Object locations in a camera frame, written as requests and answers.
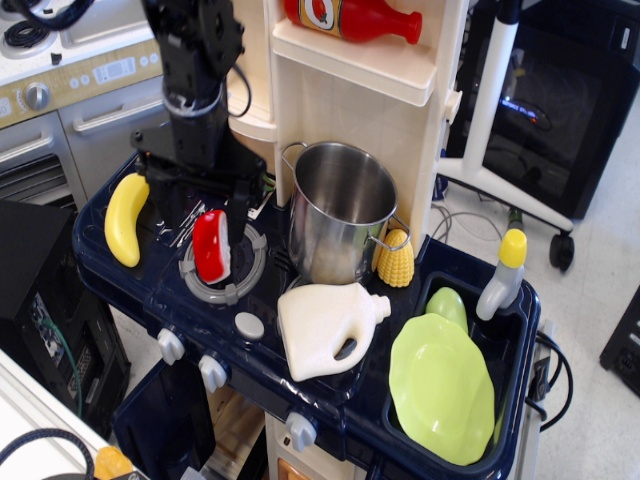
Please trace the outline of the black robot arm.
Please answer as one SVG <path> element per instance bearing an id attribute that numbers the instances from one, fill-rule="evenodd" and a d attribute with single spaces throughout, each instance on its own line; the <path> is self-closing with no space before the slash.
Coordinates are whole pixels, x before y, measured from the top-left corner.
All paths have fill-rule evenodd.
<path id="1" fill-rule="evenodd" d="M 143 10 L 160 50 L 169 123 L 132 134 L 137 171 L 170 228 L 184 219 L 189 194 L 226 197 L 236 245 L 249 210 L 264 199 L 266 172 L 229 126 L 227 75 L 244 52 L 244 27 L 229 1 L 146 1 Z"/>

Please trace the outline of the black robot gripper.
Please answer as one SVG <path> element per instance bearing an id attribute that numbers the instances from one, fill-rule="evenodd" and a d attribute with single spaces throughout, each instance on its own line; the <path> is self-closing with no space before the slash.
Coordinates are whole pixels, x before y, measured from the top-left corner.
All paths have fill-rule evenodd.
<path id="1" fill-rule="evenodd" d="M 229 198 L 229 243 L 238 244 L 249 210 L 262 204 L 266 164 L 242 145 L 228 122 L 226 100 L 198 109 L 163 100 L 170 121 L 166 126 L 137 130 L 131 144 L 139 152 L 138 171 L 168 228 L 184 219 L 184 190 L 194 189 Z"/>

